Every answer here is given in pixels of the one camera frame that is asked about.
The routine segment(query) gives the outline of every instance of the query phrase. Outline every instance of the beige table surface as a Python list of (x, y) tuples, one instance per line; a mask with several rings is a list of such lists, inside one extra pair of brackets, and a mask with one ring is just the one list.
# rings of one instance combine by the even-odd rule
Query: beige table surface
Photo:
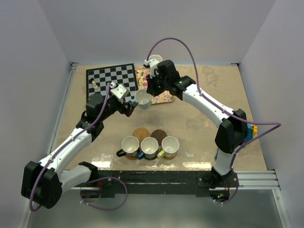
[[(86, 70), (104, 66), (78, 66), (68, 98), (61, 130), (59, 146), (72, 132), (80, 120), (86, 105)], [(177, 66), (181, 76), (195, 79), (192, 66)], [(237, 66), (198, 66), (200, 86), (221, 103), (235, 110), (243, 109), (249, 120), (251, 111)], [(121, 141), (132, 135), (139, 127), (151, 133), (156, 129), (164, 130), (176, 137), (180, 149), (173, 160), (163, 158), (148, 161), (131, 161), (117, 157)], [(84, 148), (67, 166), (71, 169), (82, 161), (87, 161), (101, 170), (210, 170), (214, 165), (217, 147), (214, 139), (216, 127), (204, 114), (178, 98), (172, 103), (152, 105), (147, 110), (136, 108), (130, 117), (115, 113), (104, 121), (104, 129), (99, 137)], [(243, 149), (236, 158), (237, 171), (264, 171), (266, 165), (259, 141)]]

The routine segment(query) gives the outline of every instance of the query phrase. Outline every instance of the wire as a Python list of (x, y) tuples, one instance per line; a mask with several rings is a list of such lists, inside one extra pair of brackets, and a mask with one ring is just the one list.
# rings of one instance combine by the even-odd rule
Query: wire
[[(176, 40), (176, 41), (180, 42), (180, 43), (188, 50), (188, 52), (189, 52), (189, 54), (190, 54), (190, 57), (191, 57), (191, 59), (192, 59), (192, 62), (193, 62), (194, 70), (195, 70), (196, 84), (197, 84), (198, 92), (199, 92), (200, 95), (201, 95), (203, 98), (205, 98), (209, 103), (211, 103), (212, 105), (214, 105), (215, 107), (217, 107), (217, 108), (218, 108), (220, 111), (222, 111), (223, 113), (225, 113), (225, 114), (231, 116), (232, 118), (235, 118), (235, 119), (237, 119), (237, 120), (239, 120), (239, 121), (242, 121), (242, 122), (245, 122), (245, 123), (247, 123), (247, 124), (254, 124), (254, 125), (274, 125), (274, 127), (272, 127), (271, 129), (265, 131), (265, 132), (262, 133), (262, 134), (259, 134), (257, 137), (255, 137), (255, 138), (253, 138), (253, 139), (247, 141), (246, 143), (244, 143), (243, 145), (241, 145), (238, 149), (236, 149), (235, 154), (234, 154), (234, 156), (233, 156), (233, 158), (232, 158), (232, 160), (231, 160), (230, 168), (231, 168), (231, 171), (235, 174), (236, 179), (237, 179), (237, 185), (239, 186), (238, 175), (233, 171), (233, 168), (232, 168), (232, 165), (233, 165), (233, 162), (234, 162), (234, 160), (235, 160), (235, 157), (236, 157), (237, 153), (238, 153), (241, 149), (243, 149), (245, 146), (247, 146), (248, 144), (252, 143), (253, 141), (255, 141), (255, 140), (257, 140), (257, 139), (263, 137), (264, 135), (266, 135), (266, 134), (272, 132), (273, 130), (275, 130), (276, 128), (280, 127), (280, 126), (281, 126), (281, 123), (280, 123), (280, 122), (253, 122), (253, 121), (245, 120), (245, 119), (242, 119), (242, 118), (240, 118), (240, 117), (237, 117), (237, 116), (233, 115), (233, 113), (230, 113), (230, 112), (226, 111), (224, 108), (222, 108), (221, 106), (219, 106), (217, 103), (215, 103), (215, 102), (213, 102), (211, 99), (209, 99), (209, 98), (203, 93), (202, 89), (200, 88), (199, 73), (198, 73), (198, 70), (197, 70), (196, 63), (195, 63), (195, 60), (194, 60), (194, 57), (193, 57), (192, 52), (190, 51), (189, 47), (188, 47), (183, 41), (181, 41), (181, 40), (178, 39), (178, 38), (167, 37), (167, 38), (163, 38), (163, 39), (157, 41), (157, 42), (153, 45), (153, 47), (150, 49), (149, 54), (148, 54), (148, 56), (147, 56), (147, 61), (149, 60), (149, 57), (150, 57), (152, 51), (154, 50), (154, 48), (155, 48), (159, 43), (161, 43), (161, 42), (163, 42), (163, 41), (165, 41), (165, 40)], [(233, 193), (233, 195), (232, 195), (228, 200), (226, 200), (225, 203), (231, 201), (231, 200), (234, 198), (234, 196), (236, 195), (236, 192), (238, 191), (238, 186), (237, 186), (235, 192)]]
[(83, 132), (86, 132), (88, 130), (90, 130), (92, 127), (94, 127), (94, 125), (98, 122), (98, 120), (100, 119), (101, 115), (103, 114), (104, 110), (105, 110), (105, 106), (106, 106), (106, 102), (108, 100), (108, 96), (110, 93), (110, 84), (108, 83), (106, 85), (106, 94), (105, 94), (105, 99), (104, 99), (104, 103), (103, 106), (97, 116), (97, 118), (94, 120), (93, 123), (91, 123), (88, 127), (86, 127), (85, 129), (83, 129), (82, 131), (80, 131), (78, 134), (76, 134), (74, 136), (73, 139), (70, 139), (69, 141), (67, 141), (65, 144), (63, 144), (53, 155), (52, 157), (48, 160), (48, 162), (46, 163), (46, 165), (42, 168), (41, 172), (39, 173), (39, 175), (36, 178), (36, 181), (34, 183), (34, 186), (32, 188), (32, 192), (30, 193), (30, 197), (29, 197), (29, 209), (32, 212), (35, 212), (37, 210), (39, 210), (41, 208), (41, 205), (39, 205), (37, 208), (33, 208), (33, 199), (34, 199), (34, 194), (35, 194), (35, 190), (38, 186), (38, 183), (42, 177), (42, 175), (44, 174), (44, 172), (46, 171), (47, 167), (50, 165), (50, 163), (53, 162), (53, 160), (56, 158), (56, 156), (67, 146), (69, 145), (75, 138), (77, 138), (79, 135), (81, 135)]
[(80, 199), (81, 199), (80, 202), (84, 202), (87, 206), (90, 206), (92, 208), (99, 209), (99, 210), (116, 210), (116, 209), (120, 208), (127, 201), (127, 198), (128, 198), (128, 189), (127, 189), (127, 186), (125, 185), (125, 183), (123, 183), (122, 180), (120, 180), (116, 177), (103, 177), (103, 178), (99, 178), (97, 180), (88, 181), (88, 182), (86, 182), (86, 184), (93, 183), (93, 182), (96, 182), (96, 181), (105, 180), (105, 179), (114, 179), (114, 180), (117, 180), (117, 181), (121, 182), (121, 184), (123, 185), (124, 190), (125, 190), (125, 197), (124, 197), (124, 200), (121, 202), (121, 204), (119, 204), (118, 206), (113, 207), (113, 208), (102, 208), (102, 207), (90, 204), (88, 202), (85, 202), (84, 199), (82, 198), (81, 194), (80, 194)]

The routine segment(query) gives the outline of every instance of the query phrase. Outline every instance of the floral placemat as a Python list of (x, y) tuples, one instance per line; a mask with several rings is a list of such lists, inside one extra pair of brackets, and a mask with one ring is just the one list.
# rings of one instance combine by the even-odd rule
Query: floral placemat
[[(150, 73), (150, 70), (141, 66), (135, 69), (135, 73), (138, 89), (146, 89), (148, 87), (147, 75)], [(174, 101), (174, 96), (172, 96), (169, 91), (165, 91), (159, 96), (152, 98), (152, 104), (167, 103), (172, 101)]]

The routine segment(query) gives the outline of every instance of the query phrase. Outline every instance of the mug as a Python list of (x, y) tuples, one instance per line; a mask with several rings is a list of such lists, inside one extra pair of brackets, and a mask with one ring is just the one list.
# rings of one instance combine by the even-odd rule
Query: mug
[(116, 152), (118, 157), (127, 156), (135, 158), (139, 153), (139, 140), (134, 136), (128, 136), (122, 141), (122, 149)]
[(146, 158), (154, 158), (159, 152), (158, 142), (152, 137), (147, 137), (142, 141), (141, 149)]
[(149, 60), (151, 60), (151, 59), (156, 59), (157, 61), (162, 62), (162, 57), (159, 55), (151, 55), (149, 57)]
[(161, 147), (162, 151), (159, 152), (157, 157), (161, 158), (165, 156), (166, 158), (172, 158), (177, 154), (177, 150), (180, 148), (180, 143), (176, 138), (167, 136), (163, 139)]
[(152, 95), (147, 93), (146, 89), (137, 90), (134, 95), (134, 100), (138, 103), (138, 107), (141, 109), (150, 108), (152, 104)]

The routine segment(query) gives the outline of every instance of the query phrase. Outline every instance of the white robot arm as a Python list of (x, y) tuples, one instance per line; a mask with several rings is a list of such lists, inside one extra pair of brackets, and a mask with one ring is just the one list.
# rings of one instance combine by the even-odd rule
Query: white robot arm
[(162, 61), (158, 55), (151, 56), (144, 61), (144, 66), (150, 68), (150, 74), (147, 77), (148, 88), (147, 93), (157, 96), (168, 90), (171, 95), (177, 96), (192, 106), (200, 110), (206, 115), (218, 128), (215, 142), (218, 146), (217, 161), (213, 170), (220, 176), (228, 174), (231, 170), (233, 157), (236, 149), (242, 145), (248, 135), (247, 124), (238, 121), (215, 105), (207, 101), (201, 96), (203, 93), (207, 98), (222, 107), (223, 110), (246, 119), (243, 110), (234, 111), (232, 108), (226, 107), (205, 91), (198, 91), (196, 82), (188, 76), (180, 77), (179, 72), (171, 60)]
[[(63, 171), (79, 152), (96, 139), (104, 128), (103, 121), (106, 118), (116, 111), (129, 117), (137, 106), (136, 102), (124, 102), (129, 91), (123, 85), (111, 83), (110, 88), (111, 95), (106, 101), (105, 109), (92, 128), (85, 131), (97, 119), (105, 102), (105, 97), (100, 94), (89, 97), (86, 110), (82, 113), (76, 128), (56, 150), (39, 162), (30, 161), (26, 165), (21, 187), (22, 196), (30, 199), (31, 192), (35, 189), (34, 202), (45, 208), (51, 208), (67, 190), (97, 179), (97, 167), (87, 162), (81, 162), (72, 170)], [(34, 188), (34, 183), (43, 168), (45, 172), (38, 180), (37, 187)]]

